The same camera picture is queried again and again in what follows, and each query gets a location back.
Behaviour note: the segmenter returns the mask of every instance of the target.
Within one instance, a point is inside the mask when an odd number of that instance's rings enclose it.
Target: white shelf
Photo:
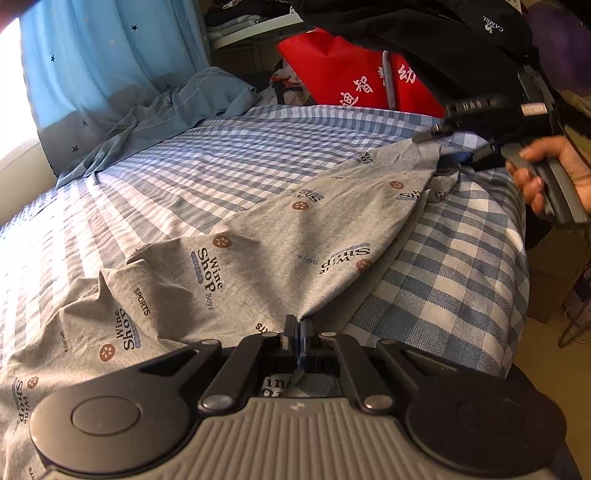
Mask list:
[[[256,40],[262,40],[265,37],[280,35],[281,30],[289,30],[285,33],[295,33],[298,27],[303,28],[304,21],[298,14],[290,13],[281,17],[271,18],[259,24],[251,27],[243,28],[234,33],[230,33],[226,37],[220,38],[211,42],[212,50],[217,50],[228,45],[237,44],[248,44],[253,43]]]

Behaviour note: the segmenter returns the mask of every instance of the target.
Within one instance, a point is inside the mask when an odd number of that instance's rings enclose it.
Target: circular pad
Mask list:
[[[435,460],[495,478],[550,465],[566,436],[564,416],[548,397],[481,375],[430,378],[409,405],[406,424]]]
[[[123,370],[57,390],[31,415],[39,453],[78,476],[132,475],[186,437],[189,408],[168,377]]]
[[[88,435],[115,435],[135,425],[139,415],[139,408],[126,398],[96,397],[75,408],[72,423]]]

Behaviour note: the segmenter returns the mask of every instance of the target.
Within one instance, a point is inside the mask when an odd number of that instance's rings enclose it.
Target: finger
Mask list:
[[[515,171],[517,170],[515,168],[515,166],[510,161],[505,162],[505,168],[507,169],[507,171],[509,172],[510,175],[513,175],[515,173]]]
[[[545,157],[559,158],[570,147],[566,137],[545,137],[534,140],[519,152],[519,156],[530,162],[538,162]]]
[[[525,199],[526,203],[531,205],[536,195],[542,193],[543,191],[544,182],[540,177],[536,177],[532,181],[528,182],[527,185],[525,185],[525,187],[523,187],[523,198]]]
[[[517,188],[523,190],[523,188],[531,181],[531,173],[527,168],[518,168],[513,174],[513,179]]]
[[[531,202],[531,209],[538,216],[544,213],[544,195],[536,193],[534,199]]]

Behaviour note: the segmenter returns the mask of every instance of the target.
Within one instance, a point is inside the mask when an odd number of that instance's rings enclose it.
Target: purple object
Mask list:
[[[525,19],[552,86],[591,95],[591,31],[567,11],[546,2],[532,5]]]

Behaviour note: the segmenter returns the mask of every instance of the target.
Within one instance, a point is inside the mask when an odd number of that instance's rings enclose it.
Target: brown circle logo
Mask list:
[[[213,237],[213,246],[218,248],[228,248],[232,245],[232,240],[230,240],[226,235],[216,235]]]
[[[310,208],[310,205],[308,205],[306,202],[295,202],[291,208],[294,210],[307,210]]]
[[[32,390],[33,388],[35,388],[37,386],[38,383],[39,383],[39,377],[31,377],[31,378],[29,378],[29,381],[27,382],[27,387],[29,388],[29,390]]]
[[[103,362],[108,362],[109,360],[111,360],[113,358],[114,354],[115,354],[115,345],[113,345],[112,343],[106,343],[102,347],[100,347],[99,358]]]
[[[371,260],[367,260],[366,258],[364,258],[363,260],[359,260],[355,264],[355,268],[357,269],[357,271],[359,273],[363,273],[364,271],[366,271],[369,268],[370,265],[371,265]]]

